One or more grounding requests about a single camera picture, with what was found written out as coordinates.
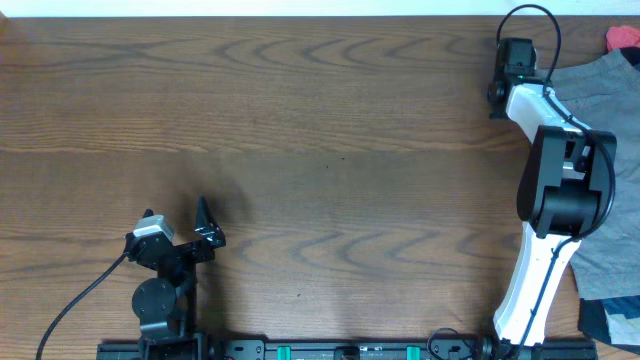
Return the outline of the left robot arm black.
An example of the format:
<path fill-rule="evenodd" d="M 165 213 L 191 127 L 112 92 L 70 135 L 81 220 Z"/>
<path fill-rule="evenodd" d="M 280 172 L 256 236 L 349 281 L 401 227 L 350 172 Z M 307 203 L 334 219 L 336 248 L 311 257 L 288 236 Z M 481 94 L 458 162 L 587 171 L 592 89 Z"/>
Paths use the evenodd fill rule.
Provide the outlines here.
<path fill-rule="evenodd" d="M 196 266 L 212 261 L 226 238 L 206 199 L 198 199 L 194 231 L 199 238 L 181 245 L 166 217 L 148 209 L 125 236 L 128 260 L 156 272 L 132 295 L 132 309 L 143 338 L 150 341 L 189 337 L 196 332 Z"/>

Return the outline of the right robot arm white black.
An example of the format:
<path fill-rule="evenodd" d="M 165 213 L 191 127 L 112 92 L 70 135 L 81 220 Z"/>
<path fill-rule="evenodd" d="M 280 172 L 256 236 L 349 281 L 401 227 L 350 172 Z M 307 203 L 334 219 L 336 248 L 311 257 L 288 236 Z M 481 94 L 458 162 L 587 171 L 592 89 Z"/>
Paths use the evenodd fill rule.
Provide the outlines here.
<path fill-rule="evenodd" d="M 494 116 L 516 123 L 530 143 L 516 204 L 522 244 L 493 317 L 498 340 L 514 348 L 543 343 L 569 260 L 608 216 L 616 187 L 616 137 L 577 120 L 550 78 L 537 75 L 536 60 L 531 40 L 498 40 L 487 94 Z"/>

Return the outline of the red cloth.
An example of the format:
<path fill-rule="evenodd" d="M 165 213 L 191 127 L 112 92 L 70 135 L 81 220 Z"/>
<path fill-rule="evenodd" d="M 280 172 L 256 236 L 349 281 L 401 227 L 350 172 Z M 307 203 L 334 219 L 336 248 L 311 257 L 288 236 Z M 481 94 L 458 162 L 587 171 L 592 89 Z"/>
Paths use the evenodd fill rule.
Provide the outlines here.
<path fill-rule="evenodd" d="M 629 25 L 612 26 L 605 35 L 607 51 L 639 47 L 640 29 Z"/>

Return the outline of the black patterned garment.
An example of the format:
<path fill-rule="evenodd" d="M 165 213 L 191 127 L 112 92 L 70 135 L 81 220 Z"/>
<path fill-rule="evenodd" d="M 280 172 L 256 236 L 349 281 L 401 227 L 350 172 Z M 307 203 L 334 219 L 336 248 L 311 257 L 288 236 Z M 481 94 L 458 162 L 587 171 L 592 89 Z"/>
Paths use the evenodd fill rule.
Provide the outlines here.
<path fill-rule="evenodd" d="M 639 296 L 580 300 L 578 329 L 612 347 L 639 354 Z"/>

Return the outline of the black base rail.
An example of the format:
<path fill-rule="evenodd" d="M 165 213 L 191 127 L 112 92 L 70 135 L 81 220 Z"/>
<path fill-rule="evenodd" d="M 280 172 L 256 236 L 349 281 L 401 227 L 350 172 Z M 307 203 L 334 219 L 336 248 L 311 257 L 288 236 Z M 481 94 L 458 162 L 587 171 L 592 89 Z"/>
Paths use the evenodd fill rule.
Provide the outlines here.
<path fill-rule="evenodd" d="M 429 360 L 511 359 L 514 350 L 490 337 L 437 334 L 424 342 L 213 341 L 203 337 L 146 344 L 103 343 L 97 360 Z"/>

